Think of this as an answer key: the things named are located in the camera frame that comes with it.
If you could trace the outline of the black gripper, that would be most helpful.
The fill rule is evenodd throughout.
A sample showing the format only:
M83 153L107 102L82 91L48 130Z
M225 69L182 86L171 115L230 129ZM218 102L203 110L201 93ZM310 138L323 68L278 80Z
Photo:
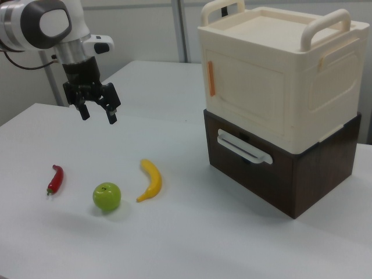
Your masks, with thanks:
M105 110L109 124L117 121L117 108L121 105L116 89L112 83L102 85L96 59L89 58L80 63L62 64L67 81L63 89L69 105L74 105L81 118L90 117L86 101L98 102Z

